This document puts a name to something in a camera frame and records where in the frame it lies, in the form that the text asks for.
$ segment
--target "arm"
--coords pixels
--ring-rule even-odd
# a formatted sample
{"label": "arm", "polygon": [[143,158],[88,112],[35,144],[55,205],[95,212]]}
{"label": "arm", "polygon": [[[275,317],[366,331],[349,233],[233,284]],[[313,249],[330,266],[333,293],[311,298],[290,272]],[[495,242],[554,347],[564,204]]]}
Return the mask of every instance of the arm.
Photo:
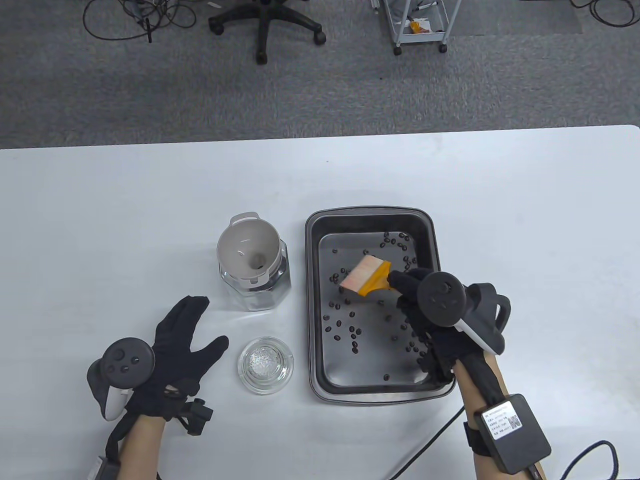
{"label": "arm", "polygon": [[120,453],[118,480],[156,480],[165,424],[162,417],[138,417]]}
{"label": "arm", "polygon": [[[502,374],[500,373],[500,369],[498,368],[498,363],[496,362],[495,356],[485,353],[484,358],[486,360],[486,363],[491,367],[491,370],[493,370],[493,373],[497,377],[502,392],[506,394],[507,387],[504,384],[504,379],[502,378]],[[465,411],[467,413],[467,421],[469,423],[469,427],[477,430],[476,420],[474,419],[474,412],[486,407],[486,402],[480,395],[477,387],[471,381],[466,368],[464,368],[459,360],[454,364],[453,374],[456,376],[458,386],[460,387],[460,393],[462,394],[462,401],[465,404]],[[503,474],[500,470],[498,470],[495,462],[490,457],[483,457],[481,455],[474,454],[474,464],[476,466],[477,480],[529,480],[529,476],[525,472],[520,472],[519,474],[513,476]],[[546,480],[547,477],[542,471],[542,467],[540,466],[540,464],[537,463],[536,466],[542,477]]]}

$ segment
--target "baking tray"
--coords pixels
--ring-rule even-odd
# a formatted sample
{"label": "baking tray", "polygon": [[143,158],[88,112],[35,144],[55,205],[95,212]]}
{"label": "baking tray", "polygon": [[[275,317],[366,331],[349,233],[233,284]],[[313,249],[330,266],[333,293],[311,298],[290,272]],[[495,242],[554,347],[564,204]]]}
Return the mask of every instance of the baking tray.
{"label": "baking tray", "polygon": [[398,270],[440,270],[433,222],[425,212],[403,207],[316,212],[305,226],[305,248],[310,382],[320,398],[402,403],[453,389],[424,339],[415,336],[396,309],[397,292],[363,298],[338,285],[367,253]]}

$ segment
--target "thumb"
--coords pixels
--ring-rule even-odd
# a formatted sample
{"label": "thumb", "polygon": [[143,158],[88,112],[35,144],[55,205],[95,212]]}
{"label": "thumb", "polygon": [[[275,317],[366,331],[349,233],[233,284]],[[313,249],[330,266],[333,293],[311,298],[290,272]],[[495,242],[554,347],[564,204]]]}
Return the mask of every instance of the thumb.
{"label": "thumb", "polygon": [[203,371],[203,375],[211,368],[211,365],[215,364],[222,354],[229,348],[229,339],[226,335],[218,337],[212,341],[209,345],[202,350],[194,352],[193,360],[197,364],[198,368]]}

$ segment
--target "hand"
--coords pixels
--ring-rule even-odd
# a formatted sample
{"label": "hand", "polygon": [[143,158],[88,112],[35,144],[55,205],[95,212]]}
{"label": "hand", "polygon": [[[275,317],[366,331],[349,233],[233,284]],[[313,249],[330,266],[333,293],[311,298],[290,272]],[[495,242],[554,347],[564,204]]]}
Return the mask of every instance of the hand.
{"label": "hand", "polygon": [[180,412],[187,396],[198,393],[202,376],[229,347],[229,339],[222,336],[191,352],[193,332],[208,306],[207,297],[186,296],[158,324],[152,347],[156,355],[154,372],[133,389],[128,412],[169,421]]}
{"label": "hand", "polygon": [[451,368],[461,357],[470,353],[482,353],[478,346],[467,334],[459,332],[453,327],[437,326],[424,316],[418,307],[417,291],[420,281],[433,273],[428,268],[415,268],[407,273],[392,271],[387,281],[392,288],[398,290],[402,296],[398,298],[397,307],[409,319],[409,324],[418,337],[429,337],[435,352],[445,360]]}

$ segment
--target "cable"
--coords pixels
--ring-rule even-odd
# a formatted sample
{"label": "cable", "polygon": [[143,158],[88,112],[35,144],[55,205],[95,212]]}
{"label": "cable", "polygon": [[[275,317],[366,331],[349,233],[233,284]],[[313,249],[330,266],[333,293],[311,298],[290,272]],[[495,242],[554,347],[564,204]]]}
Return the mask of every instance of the cable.
{"label": "cable", "polygon": [[635,25],[638,22],[640,22],[640,15],[637,14],[636,9],[634,8],[633,3],[631,3],[631,0],[620,0],[621,2],[624,2],[629,10],[631,11],[631,18],[624,23],[613,23],[610,22],[608,20],[605,20],[600,13],[598,12],[598,4],[601,2],[602,0],[590,0],[587,3],[583,4],[583,5],[578,5],[575,1],[573,0],[569,0],[569,2],[571,2],[572,7],[574,8],[589,8],[589,13],[591,14],[591,16],[596,19],[598,22],[600,22],[601,24],[607,25],[609,27],[615,27],[615,28],[625,28],[625,27],[630,27],[631,25]]}
{"label": "cable", "polygon": [[440,435],[442,435],[442,434],[445,432],[445,430],[446,430],[447,428],[449,428],[449,426],[450,426],[453,422],[455,422],[455,421],[456,421],[456,419],[457,419],[460,415],[462,415],[462,412],[464,412],[464,411],[465,411],[465,408],[464,408],[464,407],[462,407],[460,410],[458,410],[458,411],[456,412],[456,414],[455,414],[455,415],[453,415],[453,417],[451,417],[451,418],[449,419],[449,421],[448,421],[447,423],[445,423],[445,424],[444,424],[444,427],[442,427],[440,430],[438,430],[438,432],[437,432],[435,435],[433,435],[433,436],[431,437],[431,439],[427,442],[427,444],[426,444],[424,447],[422,447],[422,448],[418,451],[418,453],[417,453],[417,454],[415,454],[414,456],[412,456],[412,457],[411,457],[411,459],[410,459],[407,463],[405,463],[405,464],[402,466],[402,468],[400,468],[400,470],[398,470],[398,471],[397,471],[397,473],[396,473],[394,476],[392,476],[389,480],[396,480],[400,475],[402,475],[402,474],[404,473],[404,471],[405,471],[406,469],[408,469],[414,461],[418,460],[418,457],[419,457],[420,455],[422,455],[422,454],[423,454],[423,453],[424,453],[424,452],[425,452],[429,447],[431,447],[431,445],[433,445],[433,442],[435,442],[436,440],[438,440],[438,437],[439,437]]}
{"label": "cable", "polygon": [[[426,450],[429,447],[431,447],[436,440],[438,440],[438,437],[440,435],[442,435],[445,432],[445,430],[447,428],[449,428],[451,426],[451,424],[453,422],[455,422],[458,419],[458,417],[462,414],[462,412],[464,412],[464,411],[465,411],[464,407],[462,407],[460,410],[458,410],[453,415],[453,417],[451,417],[449,419],[449,421],[447,423],[445,423],[444,426],[440,430],[438,430],[438,432],[435,435],[433,435],[431,437],[431,439],[427,442],[427,444],[424,447],[422,447],[418,451],[418,453],[416,453],[414,456],[412,456],[411,459],[409,461],[407,461],[400,468],[400,470],[398,470],[397,473],[394,476],[392,476],[389,480],[397,480],[397,478],[400,475],[402,475],[406,471],[406,469],[408,469],[412,465],[412,463],[418,459],[418,457],[420,455],[422,455],[424,452],[426,452]],[[576,458],[574,458],[572,460],[572,462],[569,464],[569,466],[566,468],[566,470],[562,474],[562,477],[560,478],[560,480],[566,480],[566,478],[569,475],[569,473],[571,472],[571,470],[573,470],[573,468],[578,464],[578,462],[580,460],[582,460],[585,456],[587,456],[591,451],[593,451],[596,448],[601,447],[603,445],[608,446],[609,450],[611,450],[611,459],[613,461],[613,470],[611,471],[611,477],[609,477],[607,480],[616,480],[618,478],[618,471],[620,469],[620,462],[618,460],[618,452],[616,452],[616,448],[608,440],[600,440],[598,442],[595,442],[593,445],[590,445],[589,447],[585,448],[582,452],[580,452],[580,454]],[[626,479],[626,480],[640,480],[640,478],[637,478],[637,479]]]}
{"label": "cable", "polygon": [[[199,3],[203,0],[115,0],[122,6],[122,10],[126,15],[131,17],[136,21],[138,25],[145,31],[138,35],[131,36],[122,36],[122,37],[106,37],[102,35],[98,35],[92,32],[86,23],[87,13],[89,12],[90,7],[97,0],[89,0],[84,8],[82,14],[82,24],[86,32],[94,38],[99,40],[106,40],[108,42],[121,42],[123,40],[134,40],[135,38],[149,37],[151,38],[151,34],[158,29],[164,28],[169,25],[175,25],[180,28],[191,28],[197,22],[197,15],[194,9],[187,3]],[[132,12],[127,4],[132,4],[137,10],[136,12]],[[191,14],[193,20],[188,24],[180,24],[175,21],[175,17],[178,14],[179,10],[186,10]],[[157,15],[157,21],[152,22],[149,20],[149,17],[155,17]]]}

